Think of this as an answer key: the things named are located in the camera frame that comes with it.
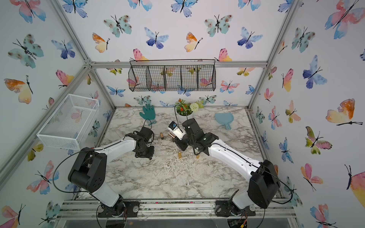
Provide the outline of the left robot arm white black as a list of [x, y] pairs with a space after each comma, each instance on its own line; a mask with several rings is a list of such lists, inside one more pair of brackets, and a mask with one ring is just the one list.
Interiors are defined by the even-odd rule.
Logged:
[[86, 190], [107, 207], [115, 207], [122, 200], [105, 182], [108, 163], [118, 157], [135, 153], [137, 158], [152, 159], [154, 147], [151, 145], [155, 134], [149, 128], [127, 134], [122, 139], [94, 149], [81, 149], [69, 172], [68, 180]]

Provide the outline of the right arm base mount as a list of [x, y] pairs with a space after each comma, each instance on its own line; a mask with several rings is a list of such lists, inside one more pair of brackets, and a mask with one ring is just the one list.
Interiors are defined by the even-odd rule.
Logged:
[[252, 211], [250, 206], [240, 209], [236, 206], [232, 199], [216, 200], [215, 201], [215, 215], [218, 217], [228, 218], [230, 216], [255, 216], [256, 212]]

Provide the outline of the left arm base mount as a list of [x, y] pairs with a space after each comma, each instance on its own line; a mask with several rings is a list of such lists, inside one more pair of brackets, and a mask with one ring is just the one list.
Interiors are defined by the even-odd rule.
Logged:
[[139, 212], [140, 202], [119, 200], [113, 207], [101, 204], [98, 209], [98, 218], [136, 218]]

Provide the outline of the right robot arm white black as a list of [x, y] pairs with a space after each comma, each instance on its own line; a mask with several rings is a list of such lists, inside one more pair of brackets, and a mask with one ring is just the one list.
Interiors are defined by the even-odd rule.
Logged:
[[241, 174], [248, 181], [249, 186], [233, 194], [229, 204], [234, 209], [243, 210], [251, 205], [266, 209], [280, 188], [280, 181], [274, 165], [268, 161], [259, 161], [230, 147], [218, 136], [204, 133], [194, 118], [182, 124], [182, 128], [172, 121], [168, 125], [173, 141], [180, 150], [185, 151], [188, 146], [194, 152], [204, 153], [218, 159]]

